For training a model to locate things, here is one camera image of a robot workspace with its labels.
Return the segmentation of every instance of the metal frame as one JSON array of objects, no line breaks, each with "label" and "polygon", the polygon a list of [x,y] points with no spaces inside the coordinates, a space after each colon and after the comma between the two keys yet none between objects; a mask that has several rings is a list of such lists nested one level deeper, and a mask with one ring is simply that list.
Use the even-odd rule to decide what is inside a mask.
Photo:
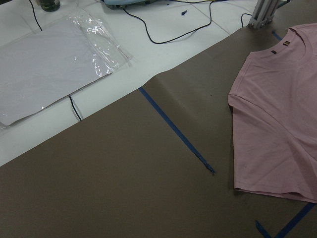
[{"label": "metal frame", "polygon": [[260,29],[272,22],[279,3],[280,0],[258,0],[248,26]]}]

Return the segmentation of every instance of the black wire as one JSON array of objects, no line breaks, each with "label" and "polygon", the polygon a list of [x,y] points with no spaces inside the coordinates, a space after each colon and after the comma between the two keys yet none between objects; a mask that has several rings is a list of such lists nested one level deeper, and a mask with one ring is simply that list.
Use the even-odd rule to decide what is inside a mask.
[{"label": "black wire", "polygon": [[35,20],[36,20],[36,23],[38,24],[38,26],[39,26],[40,30],[41,30],[41,31],[43,31],[43,30],[42,30],[42,28],[41,28],[41,26],[39,25],[38,20],[36,19],[36,15],[35,15],[35,11],[34,11],[34,6],[33,6],[33,3],[31,2],[31,0],[29,0],[29,2],[30,2],[30,4],[31,4],[31,6],[32,6],[33,15],[34,15],[34,18],[35,18]]},{"label": "black wire", "polygon": [[80,116],[79,116],[79,114],[78,114],[78,112],[76,111],[76,109],[75,109],[75,106],[74,106],[74,103],[73,103],[73,99],[71,98],[71,96],[70,95],[68,95],[69,96],[69,99],[70,99],[70,102],[71,102],[71,106],[73,107],[73,109],[74,109],[74,112],[76,113],[76,115],[78,116],[78,118],[79,118],[79,120],[81,120],[81,118],[80,118]]},{"label": "black wire", "polygon": [[285,4],[289,3],[291,0],[287,0],[282,2],[279,6],[277,6],[277,9],[279,9],[281,6],[284,6]]},{"label": "black wire", "polygon": [[242,27],[243,27],[243,21],[242,21],[242,17],[243,17],[243,15],[248,15],[248,16],[252,16],[252,14],[248,14],[248,13],[243,13],[243,14],[241,15],[241,25],[242,25]]},{"label": "black wire", "polygon": [[223,1],[223,0],[204,0],[204,1],[178,1],[178,0],[169,0],[169,1],[177,1],[177,2],[183,2],[183,3],[201,3],[201,2],[207,2],[207,1],[209,1],[209,2],[210,2],[210,4],[209,4],[210,22],[209,22],[208,24],[204,25],[204,26],[198,27],[198,28],[196,28],[195,30],[189,31],[189,32],[187,32],[187,33],[185,33],[185,34],[183,34],[183,35],[181,35],[181,36],[178,36],[178,37],[176,37],[176,38],[174,38],[174,39],[171,39],[171,40],[168,40],[168,41],[163,41],[163,42],[156,42],[156,41],[152,40],[152,38],[150,37],[147,24],[146,24],[146,22],[145,22],[143,19],[139,18],[138,16],[135,16],[135,15],[132,15],[132,14],[128,13],[128,12],[126,11],[126,9],[123,9],[123,10],[124,10],[129,16],[135,17],[135,18],[139,19],[140,21],[142,21],[142,22],[144,23],[144,25],[145,25],[145,30],[146,30],[146,32],[147,32],[147,35],[148,35],[150,41],[151,41],[152,43],[154,43],[154,44],[160,45],[160,44],[165,44],[165,43],[168,43],[168,42],[177,40],[177,39],[179,39],[179,38],[181,38],[181,37],[183,37],[183,36],[186,36],[186,35],[188,35],[188,34],[190,34],[190,33],[193,33],[193,32],[195,32],[195,31],[198,31],[199,29],[202,29],[202,28],[204,28],[204,27],[206,27],[206,26],[209,26],[209,25],[211,24],[211,22],[212,22],[212,19],[211,19],[211,4],[212,4],[213,2],[215,2],[215,1]]}]

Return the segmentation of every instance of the white surface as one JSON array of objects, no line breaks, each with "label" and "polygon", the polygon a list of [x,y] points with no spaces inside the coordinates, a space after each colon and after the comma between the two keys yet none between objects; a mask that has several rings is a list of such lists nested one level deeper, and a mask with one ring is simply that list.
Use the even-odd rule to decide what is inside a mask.
[{"label": "white surface", "polygon": [[[143,23],[128,16],[123,10],[108,9],[95,0],[79,0],[78,5],[94,18],[103,20],[117,42],[133,56],[130,65],[125,65],[119,71],[73,95],[80,115],[86,118],[139,88],[154,75],[179,65],[229,36],[241,27],[241,14],[247,10],[247,13],[252,12],[256,1],[231,0],[226,3],[213,3],[213,21],[217,24],[213,23],[175,42],[155,45],[149,41]],[[61,8],[53,13],[43,12],[35,5],[39,23],[45,26],[69,14],[77,6],[77,1],[61,0],[61,4]],[[146,21],[154,40],[164,41],[207,24],[208,6],[208,3],[199,6],[196,4],[194,7],[192,4],[162,0],[150,5],[131,6],[127,10]],[[187,10],[187,13],[182,16],[181,12],[184,10]],[[38,27],[28,1],[14,0],[0,5],[0,46],[35,31],[38,31]],[[0,131],[0,165],[75,123],[77,119],[70,101],[65,98],[5,128]]]}]

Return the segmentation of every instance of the white paper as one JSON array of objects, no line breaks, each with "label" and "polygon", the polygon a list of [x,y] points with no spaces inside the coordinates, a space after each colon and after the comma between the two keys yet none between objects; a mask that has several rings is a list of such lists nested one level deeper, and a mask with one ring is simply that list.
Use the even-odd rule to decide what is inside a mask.
[{"label": "white paper", "polygon": [[0,49],[0,122],[10,125],[113,69],[70,20]]}]

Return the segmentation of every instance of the glass jar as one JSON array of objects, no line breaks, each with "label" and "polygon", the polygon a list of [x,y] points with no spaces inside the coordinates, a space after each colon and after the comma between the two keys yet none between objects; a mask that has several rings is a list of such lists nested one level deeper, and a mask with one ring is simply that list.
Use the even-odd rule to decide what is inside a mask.
[{"label": "glass jar", "polygon": [[40,0],[41,8],[44,11],[56,11],[60,7],[59,0]]}]

